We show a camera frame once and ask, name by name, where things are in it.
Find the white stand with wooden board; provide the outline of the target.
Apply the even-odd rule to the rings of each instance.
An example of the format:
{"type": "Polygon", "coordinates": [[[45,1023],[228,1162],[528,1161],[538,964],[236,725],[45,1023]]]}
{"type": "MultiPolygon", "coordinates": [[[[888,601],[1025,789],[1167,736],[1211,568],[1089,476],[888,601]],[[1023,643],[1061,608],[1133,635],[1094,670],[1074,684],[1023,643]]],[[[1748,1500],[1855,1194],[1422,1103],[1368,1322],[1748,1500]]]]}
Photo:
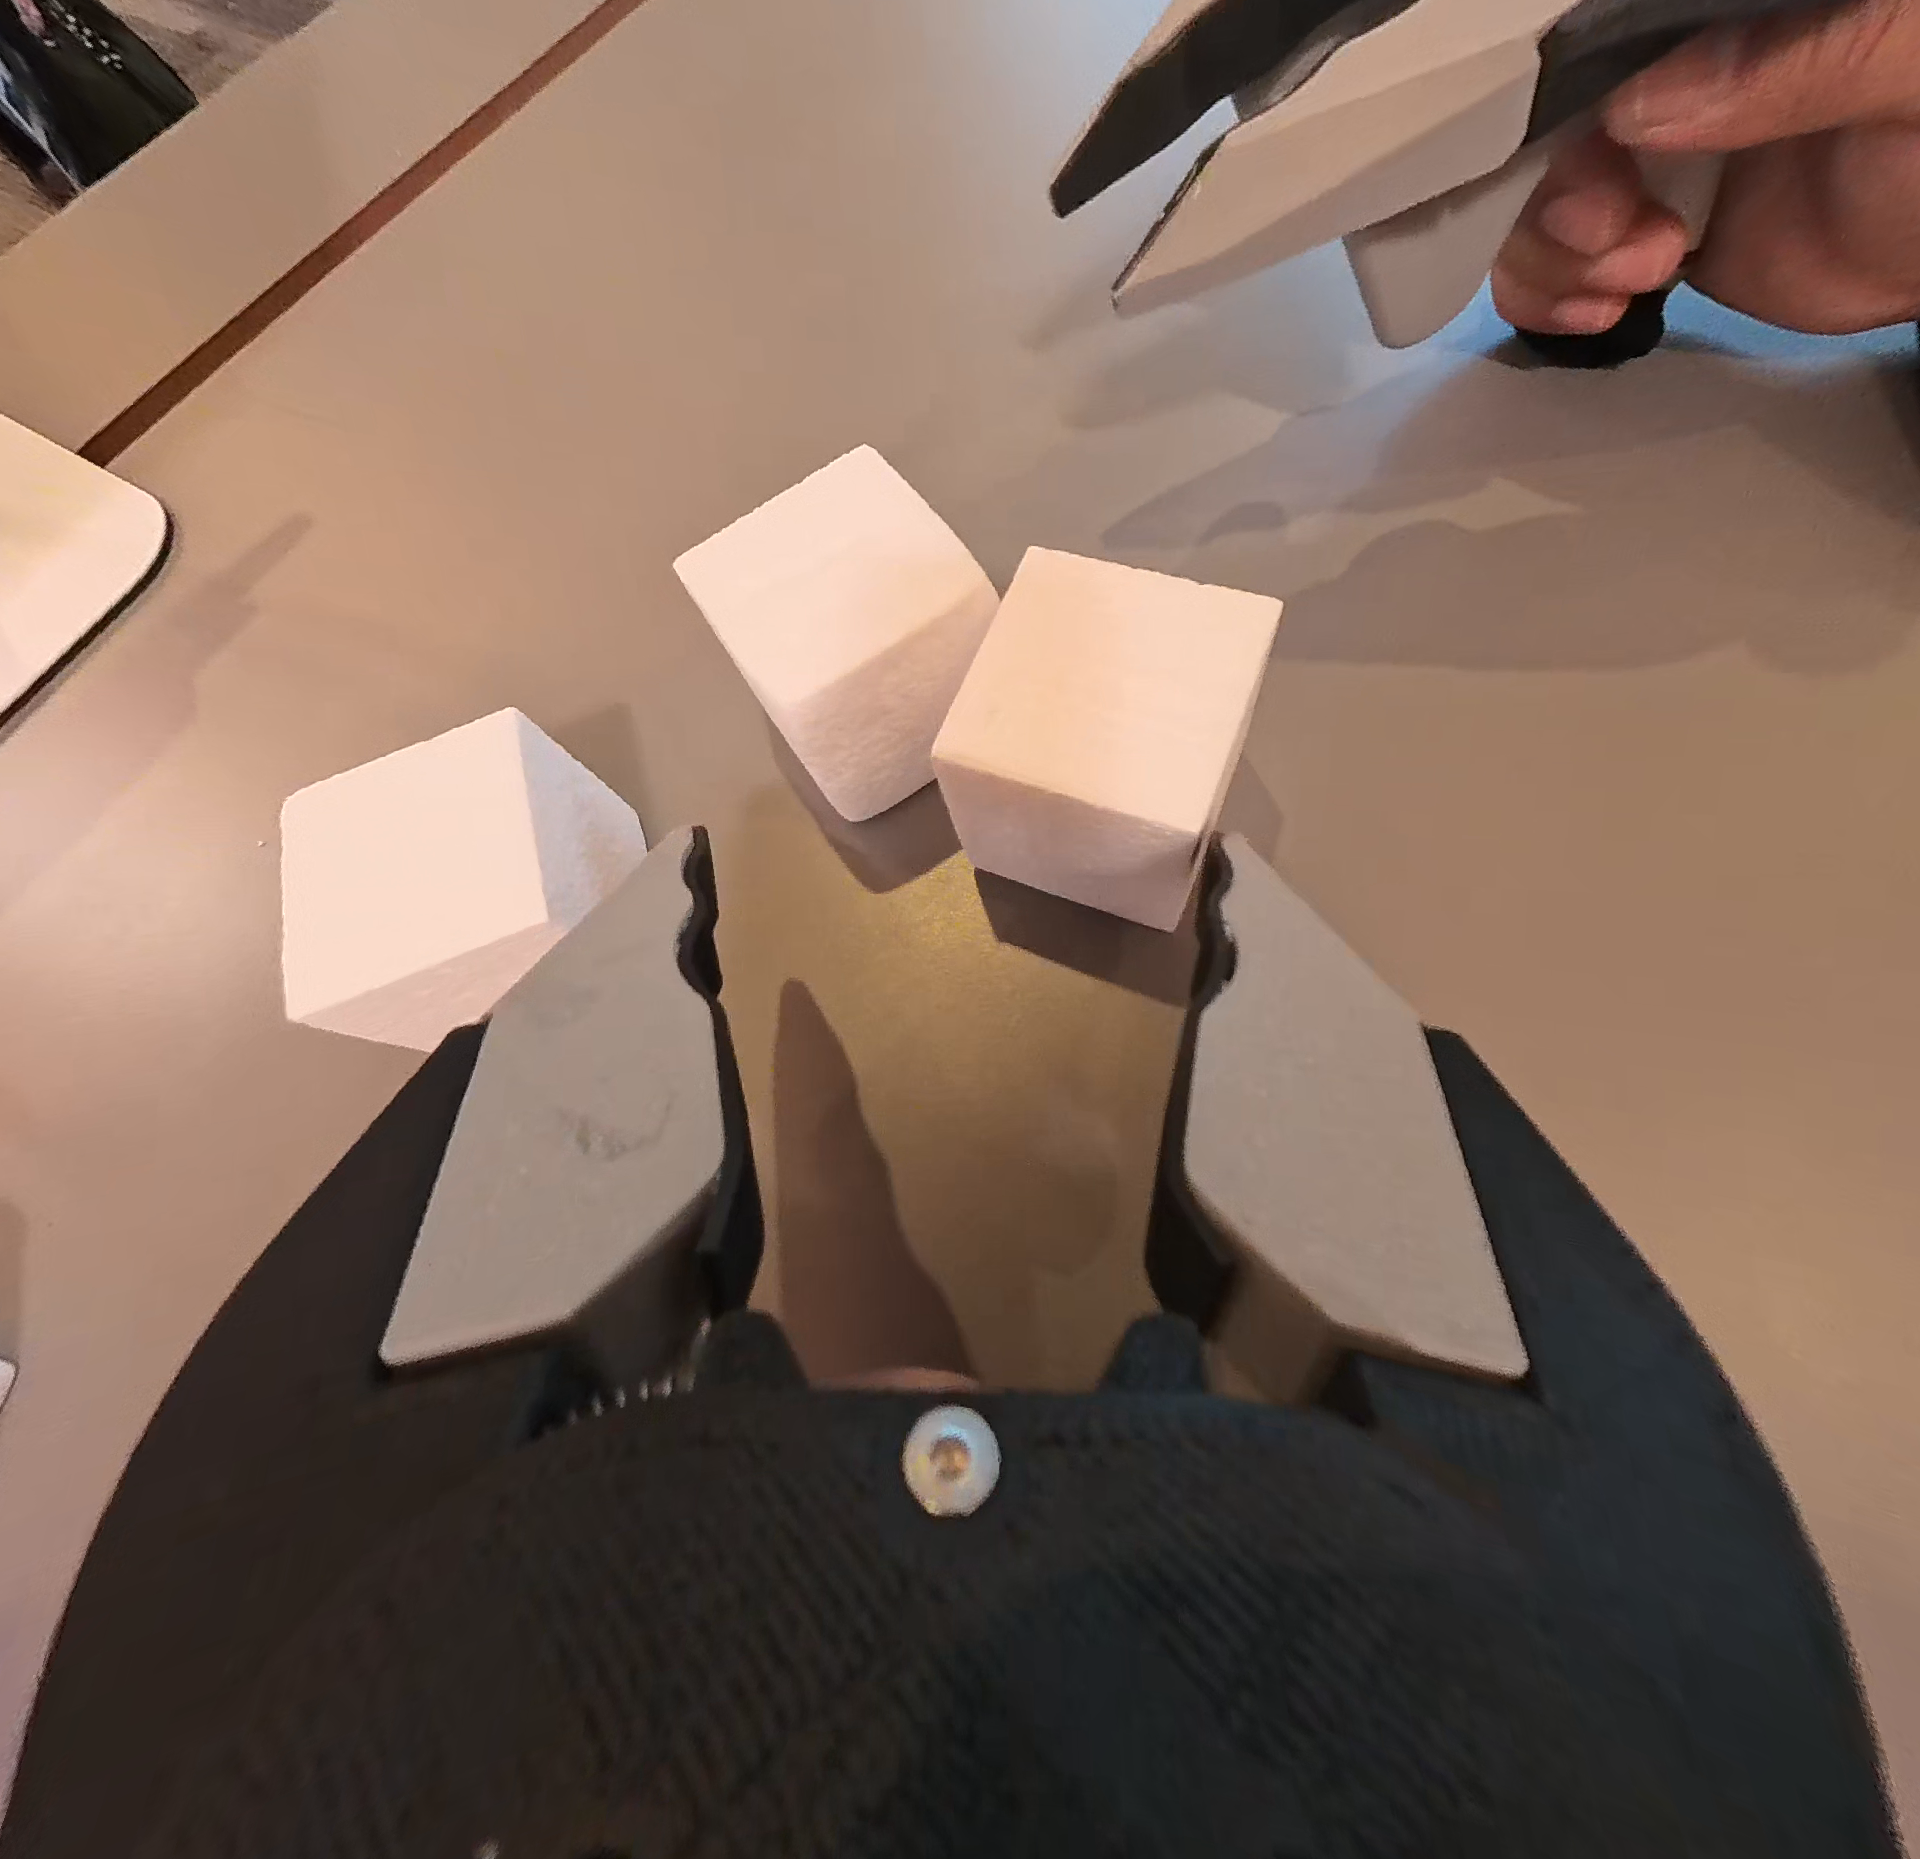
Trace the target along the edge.
{"type": "Polygon", "coordinates": [[[162,568],[164,505],[3,419],[3,715],[10,718],[162,568]]]}

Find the person's right hand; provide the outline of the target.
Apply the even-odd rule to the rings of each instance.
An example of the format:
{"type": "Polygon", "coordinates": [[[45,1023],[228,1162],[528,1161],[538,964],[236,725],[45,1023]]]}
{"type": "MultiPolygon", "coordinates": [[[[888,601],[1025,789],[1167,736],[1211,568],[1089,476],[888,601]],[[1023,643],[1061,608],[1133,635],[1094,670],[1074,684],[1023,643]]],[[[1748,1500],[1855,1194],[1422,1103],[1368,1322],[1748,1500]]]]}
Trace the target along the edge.
{"type": "Polygon", "coordinates": [[[1492,267],[1520,331],[1614,328],[1684,281],[1803,335],[1917,312],[1917,0],[1703,33],[1565,143],[1492,267]]]}

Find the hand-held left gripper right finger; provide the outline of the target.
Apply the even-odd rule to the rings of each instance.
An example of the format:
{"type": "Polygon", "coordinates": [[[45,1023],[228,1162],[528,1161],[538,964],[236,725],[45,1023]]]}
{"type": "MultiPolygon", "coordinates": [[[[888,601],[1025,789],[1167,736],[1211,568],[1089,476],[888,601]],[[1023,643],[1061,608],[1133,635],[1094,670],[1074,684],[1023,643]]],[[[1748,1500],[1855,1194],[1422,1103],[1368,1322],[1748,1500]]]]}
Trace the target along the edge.
{"type": "Polygon", "coordinates": [[[1418,1012],[1236,836],[1198,959],[1147,1234],[1228,1389],[1304,1405],[1348,1353],[1492,1383],[1527,1353],[1418,1012]]]}

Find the white hard foam cube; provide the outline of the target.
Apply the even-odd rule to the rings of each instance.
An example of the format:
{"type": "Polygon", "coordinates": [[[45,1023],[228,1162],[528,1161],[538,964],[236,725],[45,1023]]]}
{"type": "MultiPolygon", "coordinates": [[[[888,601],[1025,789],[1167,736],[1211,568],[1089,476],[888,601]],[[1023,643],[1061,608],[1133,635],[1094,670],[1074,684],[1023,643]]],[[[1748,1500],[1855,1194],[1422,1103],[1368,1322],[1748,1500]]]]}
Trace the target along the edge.
{"type": "Polygon", "coordinates": [[[285,1019],[427,1054],[479,1022],[646,843],[636,812],[516,709],[294,790],[285,1019]]]}
{"type": "Polygon", "coordinates": [[[930,754],[972,868],[1175,930],[1282,620],[1257,590],[1028,548],[930,754]]]}
{"type": "Polygon", "coordinates": [[[681,550],[675,577],[843,821],[931,779],[930,747],[1001,597],[874,446],[681,550]]]}

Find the black floor bag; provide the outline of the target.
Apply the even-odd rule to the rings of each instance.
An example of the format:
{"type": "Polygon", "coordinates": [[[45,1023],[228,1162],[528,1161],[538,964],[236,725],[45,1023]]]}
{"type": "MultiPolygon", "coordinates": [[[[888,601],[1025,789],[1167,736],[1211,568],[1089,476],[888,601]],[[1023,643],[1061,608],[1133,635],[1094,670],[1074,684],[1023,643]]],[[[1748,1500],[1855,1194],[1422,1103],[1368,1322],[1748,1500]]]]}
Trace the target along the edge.
{"type": "Polygon", "coordinates": [[[3,0],[3,143],[64,205],[188,117],[192,90],[101,0],[3,0]]]}

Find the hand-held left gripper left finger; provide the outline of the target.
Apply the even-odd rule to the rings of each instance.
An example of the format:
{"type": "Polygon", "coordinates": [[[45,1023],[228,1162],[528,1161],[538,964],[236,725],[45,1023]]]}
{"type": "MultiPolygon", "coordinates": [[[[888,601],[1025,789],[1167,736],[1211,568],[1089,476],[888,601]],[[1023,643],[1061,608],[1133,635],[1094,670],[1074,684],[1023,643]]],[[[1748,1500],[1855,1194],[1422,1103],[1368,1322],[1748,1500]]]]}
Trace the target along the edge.
{"type": "Polygon", "coordinates": [[[384,1367],[681,1367],[748,1304],[765,1227],[715,926],[708,829],[683,827],[498,1003],[384,1367]]]}

